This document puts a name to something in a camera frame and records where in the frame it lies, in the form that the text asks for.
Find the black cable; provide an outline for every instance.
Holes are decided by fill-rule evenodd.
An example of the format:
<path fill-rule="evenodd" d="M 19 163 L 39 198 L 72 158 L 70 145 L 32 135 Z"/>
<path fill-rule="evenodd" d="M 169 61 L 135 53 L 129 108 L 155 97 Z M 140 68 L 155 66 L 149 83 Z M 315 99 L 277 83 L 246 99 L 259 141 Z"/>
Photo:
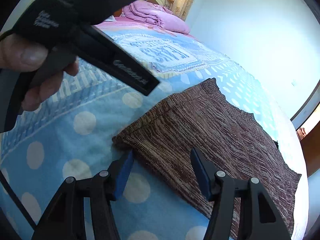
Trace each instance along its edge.
<path fill-rule="evenodd" d="M 4 38 L 6 38 L 7 36 L 11 35 L 13 33 L 12 30 L 8 30 L 6 32 L 4 32 L 1 36 L 0 36 L 0 41 L 2 41 Z M 22 205 L 20 199 L 17 197 L 17 195 L 14 193 L 14 191 L 12 190 L 12 188 L 10 187 L 9 183 L 7 182 L 7 180 L 5 179 L 4 175 L 2 174 L 2 172 L 0 171 L 0 182 L 2 184 L 2 186 L 4 187 L 4 189 L 7 191 L 8 195 L 10 196 L 10 198 L 12 199 L 12 201 L 15 203 L 15 205 L 17 206 L 17 208 L 20 210 L 20 212 L 22 213 L 22 215 L 25 217 L 25 219 L 28 221 L 29 225 L 32 227 L 33 230 L 36 229 L 36 223 L 33 221 L 33 219 L 31 218 L 30 214 L 28 213 L 28 211 L 25 209 L 25 207 Z"/>

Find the black handheld device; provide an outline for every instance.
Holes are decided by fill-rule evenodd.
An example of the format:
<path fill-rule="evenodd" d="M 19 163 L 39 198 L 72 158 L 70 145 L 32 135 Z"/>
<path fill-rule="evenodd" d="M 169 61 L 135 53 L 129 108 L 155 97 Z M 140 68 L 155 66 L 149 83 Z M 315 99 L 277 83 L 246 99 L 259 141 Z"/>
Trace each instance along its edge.
<path fill-rule="evenodd" d="M 105 33 L 93 25 L 135 0 L 35 0 L 13 28 L 49 49 L 43 65 L 29 73 L 0 69 L 0 133 L 11 130 L 29 88 L 64 69 L 76 55 L 147 96 L 159 81 Z"/>

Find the wooden headboard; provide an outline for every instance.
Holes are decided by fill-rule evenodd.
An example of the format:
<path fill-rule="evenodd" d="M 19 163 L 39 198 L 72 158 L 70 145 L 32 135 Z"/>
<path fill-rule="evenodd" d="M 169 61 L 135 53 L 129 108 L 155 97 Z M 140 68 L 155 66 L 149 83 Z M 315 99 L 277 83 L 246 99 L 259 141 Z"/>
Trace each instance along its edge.
<path fill-rule="evenodd" d="M 147 0 L 147 1 L 148 1 L 148 2 L 151 2 L 151 3 L 153 3 L 153 4 L 158 4 L 156 0 Z M 121 13 L 122 13 L 122 8 L 120 8 L 119 10 L 117 10 L 117 11 L 113 14 L 113 16 L 114 16 L 114 17 L 119 17 L 119 16 L 121 15 Z"/>

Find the striped knit fabric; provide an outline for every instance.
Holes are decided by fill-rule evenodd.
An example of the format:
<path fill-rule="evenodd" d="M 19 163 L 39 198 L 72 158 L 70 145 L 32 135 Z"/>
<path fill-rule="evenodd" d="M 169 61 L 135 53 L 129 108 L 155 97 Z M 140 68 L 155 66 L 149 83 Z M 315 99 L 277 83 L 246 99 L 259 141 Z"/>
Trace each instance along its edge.
<path fill-rule="evenodd" d="M 284 162 L 253 114 L 226 101 L 215 79 L 165 98 L 113 142 L 120 148 L 133 148 L 140 163 L 208 218 L 213 203 L 208 203 L 198 188 L 189 157 L 193 146 L 233 178 L 259 178 L 292 234 L 294 194 L 301 175 Z M 240 201 L 236 199 L 233 239 L 239 214 Z"/>

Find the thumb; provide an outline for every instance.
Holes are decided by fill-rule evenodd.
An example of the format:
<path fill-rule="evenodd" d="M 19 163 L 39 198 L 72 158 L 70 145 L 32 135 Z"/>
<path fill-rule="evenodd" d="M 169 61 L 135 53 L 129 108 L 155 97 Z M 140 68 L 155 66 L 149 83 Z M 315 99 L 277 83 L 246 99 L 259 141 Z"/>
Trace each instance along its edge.
<path fill-rule="evenodd" d="M 48 50 L 35 42 L 12 34 L 0 41 L 0 68 L 19 72 L 38 69 L 48 55 Z"/>

